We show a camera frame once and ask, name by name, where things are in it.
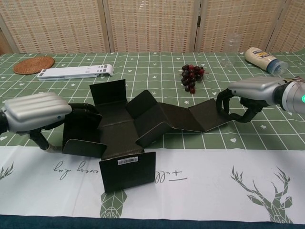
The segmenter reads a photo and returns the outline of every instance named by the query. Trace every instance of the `barcode label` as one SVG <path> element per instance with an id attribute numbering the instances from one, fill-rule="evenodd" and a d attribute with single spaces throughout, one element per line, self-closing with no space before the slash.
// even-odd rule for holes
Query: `barcode label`
<path id="1" fill-rule="evenodd" d="M 137 156 L 129 157 L 129 158 L 118 160 L 118 165 L 124 165 L 124 164 L 127 164 L 127 163 L 137 162 L 137 161 L 139 161 Z"/>

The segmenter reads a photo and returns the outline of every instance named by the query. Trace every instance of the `cardboard flap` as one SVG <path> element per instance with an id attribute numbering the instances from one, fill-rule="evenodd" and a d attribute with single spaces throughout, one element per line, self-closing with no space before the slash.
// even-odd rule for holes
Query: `cardboard flap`
<path id="1" fill-rule="evenodd" d="M 144 90 L 126 105 L 126 110 L 133 119 L 136 119 L 157 103 L 153 95 L 148 90 Z"/>
<path id="2" fill-rule="evenodd" d="M 144 152 L 144 149 L 136 144 L 137 139 L 133 121 L 104 126 L 99 142 L 106 144 L 107 149 L 102 160 Z"/>
<path id="3" fill-rule="evenodd" d="M 99 143 L 100 131 L 98 129 L 84 128 L 83 126 L 80 128 L 77 123 L 68 122 L 63 127 L 62 147 L 65 147 L 70 139 Z"/>
<path id="4" fill-rule="evenodd" d="M 154 127 L 164 122 L 168 123 L 168 125 L 172 127 L 171 123 L 169 122 L 165 113 L 163 112 L 163 109 L 161 108 L 160 104 L 156 104 L 155 106 L 151 107 L 148 111 L 146 111 L 144 114 L 137 117 L 134 120 L 134 125 L 138 132 L 138 135 L 143 136 L 146 133 L 148 133 L 150 130 L 152 130 Z"/>
<path id="5" fill-rule="evenodd" d="M 187 108 L 164 103 L 160 103 L 160 106 L 175 129 L 204 131 Z"/>
<path id="6" fill-rule="evenodd" d="M 127 101 L 125 80 L 90 85 L 91 94 L 95 105 Z"/>
<path id="7" fill-rule="evenodd" d="M 191 106 L 188 109 L 204 132 L 231 121 L 228 117 L 224 117 L 217 112 L 216 101 L 214 99 Z"/>
<path id="8" fill-rule="evenodd" d="M 101 158 L 106 148 L 107 146 L 102 143 L 69 139 L 62 153 L 71 154 L 73 152 L 73 155 Z"/>
<path id="9" fill-rule="evenodd" d="M 113 192 L 153 182 L 156 153 L 147 152 L 100 162 L 105 192 Z"/>
<path id="10" fill-rule="evenodd" d="M 153 129 L 147 131 L 145 134 L 139 137 L 136 143 L 142 147 L 149 146 L 150 143 L 157 140 L 164 133 L 168 132 L 172 126 L 170 126 L 167 122 L 159 123 Z"/>
<path id="11" fill-rule="evenodd" d="M 133 119 L 125 107 L 126 101 L 97 105 L 96 109 L 103 114 L 100 128 L 106 125 L 115 125 L 117 123 L 132 121 Z"/>

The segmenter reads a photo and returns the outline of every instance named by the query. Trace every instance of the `heart pattern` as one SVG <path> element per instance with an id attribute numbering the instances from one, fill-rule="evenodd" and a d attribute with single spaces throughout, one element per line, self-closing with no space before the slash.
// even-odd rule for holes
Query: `heart pattern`
<path id="1" fill-rule="evenodd" d="M 0 141 L 3 141 L 6 138 L 7 138 L 7 136 L 0 137 Z"/>

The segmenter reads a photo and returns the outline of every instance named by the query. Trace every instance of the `silver robot hand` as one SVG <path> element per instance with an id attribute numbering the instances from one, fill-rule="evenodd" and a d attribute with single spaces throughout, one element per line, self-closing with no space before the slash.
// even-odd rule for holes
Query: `silver robot hand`
<path id="1" fill-rule="evenodd" d="M 241 104 L 248 108 L 243 116 L 229 114 L 229 101 L 234 96 L 240 97 Z M 305 114 L 305 81 L 301 78 L 248 78 L 229 84 L 216 100 L 218 112 L 243 123 L 251 121 L 264 107 L 276 104 L 285 111 Z"/>
<path id="2" fill-rule="evenodd" d="M 41 149 L 49 150 L 42 129 L 50 130 L 69 121 L 97 128 L 101 119 L 90 104 L 69 104 L 55 93 L 34 94 L 5 101 L 0 109 L 0 134 L 28 134 Z"/>

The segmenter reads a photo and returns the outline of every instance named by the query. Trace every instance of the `bottle label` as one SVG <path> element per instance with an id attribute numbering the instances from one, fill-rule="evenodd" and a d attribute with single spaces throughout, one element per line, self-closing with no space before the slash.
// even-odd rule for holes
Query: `bottle label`
<path id="1" fill-rule="evenodd" d="M 256 50 L 256 51 L 253 51 L 252 52 L 255 56 L 258 56 L 258 57 L 261 57 L 261 58 L 264 58 L 264 57 L 267 57 L 267 56 L 270 56 L 268 53 L 262 51 L 262 50 Z"/>

